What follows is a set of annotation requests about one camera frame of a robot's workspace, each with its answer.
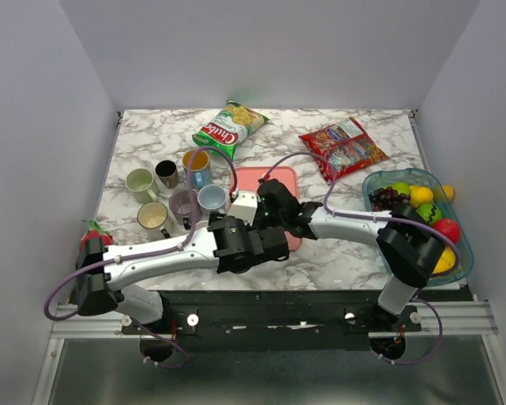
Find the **grey mug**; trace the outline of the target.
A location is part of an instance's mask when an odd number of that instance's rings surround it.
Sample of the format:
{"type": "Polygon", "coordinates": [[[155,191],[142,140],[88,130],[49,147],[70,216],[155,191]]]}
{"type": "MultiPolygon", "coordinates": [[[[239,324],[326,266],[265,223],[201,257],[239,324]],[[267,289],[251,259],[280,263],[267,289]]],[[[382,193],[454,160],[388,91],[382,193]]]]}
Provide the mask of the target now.
{"type": "Polygon", "coordinates": [[[197,193],[197,201],[206,214],[211,212],[227,213],[228,210],[228,195],[227,192],[218,185],[210,184],[204,186],[197,193]]]}

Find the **blue glazed mug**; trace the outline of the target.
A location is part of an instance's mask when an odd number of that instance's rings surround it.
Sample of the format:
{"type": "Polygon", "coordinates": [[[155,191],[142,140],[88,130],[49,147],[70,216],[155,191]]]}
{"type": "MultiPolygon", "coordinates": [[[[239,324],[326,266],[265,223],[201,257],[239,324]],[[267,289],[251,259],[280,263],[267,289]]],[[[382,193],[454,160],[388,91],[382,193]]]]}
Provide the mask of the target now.
{"type": "Polygon", "coordinates": [[[195,149],[187,151],[182,159],[182,165],[192,188],[199,191],[213,182],[213,176],[208,153],[202,150],[193,156],[195,152],[195,149]]]}

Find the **purple mug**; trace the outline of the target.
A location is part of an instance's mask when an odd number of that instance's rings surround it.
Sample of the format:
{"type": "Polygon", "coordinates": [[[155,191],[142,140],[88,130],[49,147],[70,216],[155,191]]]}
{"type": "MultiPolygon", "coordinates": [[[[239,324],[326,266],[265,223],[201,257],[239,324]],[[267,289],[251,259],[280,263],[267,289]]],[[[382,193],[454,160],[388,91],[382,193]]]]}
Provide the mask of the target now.
{"type": "Polygon", "coordinates": [[[184,189],[174,192],[170,196],[169,207],[177,223],[185,230],[190,230],[202,219],[202,209],[194,190],[184,189]]]}

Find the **cream mug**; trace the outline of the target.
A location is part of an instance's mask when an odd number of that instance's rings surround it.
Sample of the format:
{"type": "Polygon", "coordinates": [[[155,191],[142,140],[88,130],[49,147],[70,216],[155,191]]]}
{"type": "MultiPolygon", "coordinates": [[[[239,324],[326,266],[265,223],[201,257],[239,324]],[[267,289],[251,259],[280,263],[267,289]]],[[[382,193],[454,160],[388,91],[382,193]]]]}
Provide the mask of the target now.
{"type": "Polygon", "coordinates": [[[174,224],[163,203],[143,204],[137,212],[137,221],[151,240],[171,238],[174,224]]]}

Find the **brown mug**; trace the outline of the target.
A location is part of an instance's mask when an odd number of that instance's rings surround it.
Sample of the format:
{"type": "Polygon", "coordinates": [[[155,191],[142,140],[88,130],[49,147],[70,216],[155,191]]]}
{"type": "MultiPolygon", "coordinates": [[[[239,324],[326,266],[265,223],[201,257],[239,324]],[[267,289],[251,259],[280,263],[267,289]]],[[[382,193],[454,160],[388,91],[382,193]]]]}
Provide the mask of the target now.
{"type": "Polygon", "coordinates": [[[155,174],[161,183],[168,189],[174,189],[178,185],[178,168],[172,160],[162,160],[155,166],[155,174]]]}

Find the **green mug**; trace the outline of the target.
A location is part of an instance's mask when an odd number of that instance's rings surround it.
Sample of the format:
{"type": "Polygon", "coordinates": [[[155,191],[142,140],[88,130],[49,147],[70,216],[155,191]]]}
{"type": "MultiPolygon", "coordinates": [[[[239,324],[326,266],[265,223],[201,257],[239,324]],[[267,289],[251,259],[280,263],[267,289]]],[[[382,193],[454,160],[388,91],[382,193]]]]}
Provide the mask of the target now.
{"type": "Polygon", "coordinates": [[[159,188],[148,169],[132,170],[126,177],[126,187],[138,203],[155,203],[159,200],[159,188]]]}

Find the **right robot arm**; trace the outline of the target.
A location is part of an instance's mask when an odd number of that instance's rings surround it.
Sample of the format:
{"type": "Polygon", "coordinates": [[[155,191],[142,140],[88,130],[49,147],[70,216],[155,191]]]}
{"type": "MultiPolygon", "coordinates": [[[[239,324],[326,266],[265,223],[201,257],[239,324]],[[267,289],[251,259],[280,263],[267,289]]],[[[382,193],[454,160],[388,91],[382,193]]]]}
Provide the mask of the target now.
{"type": "Polygon", "coordinates": [[[400,323],[407,303],[427,285],[444,252],[442,235],[406,205],[393,211],[336,212],[320,202],[299,202],[276,179],[260,180],[257,195],[260,227],[281,227],[299,239],[347,240],[379,249],[392,276],[370,313],[383,331],[400,323]]]}

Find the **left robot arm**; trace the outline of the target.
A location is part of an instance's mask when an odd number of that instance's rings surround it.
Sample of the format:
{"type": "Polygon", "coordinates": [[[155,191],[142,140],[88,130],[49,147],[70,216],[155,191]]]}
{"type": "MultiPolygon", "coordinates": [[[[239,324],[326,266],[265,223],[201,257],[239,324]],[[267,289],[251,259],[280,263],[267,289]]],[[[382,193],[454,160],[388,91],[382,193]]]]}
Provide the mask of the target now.
{"type": "Polygon", "coordinates": [[[257,229],[242,219],[212,212],[208,226],[186,238],[175,237],[133,246],[83,248],[78,265],[106,264],[77,278],[77,306],[81,316],[117,311],[142,323],[150,332],[163,332],[170,313],[163,298],[138,284],[143,280],[194,269],[216,273],[245,273],[265,262],[288,259],[283,228],[257,229]]]}

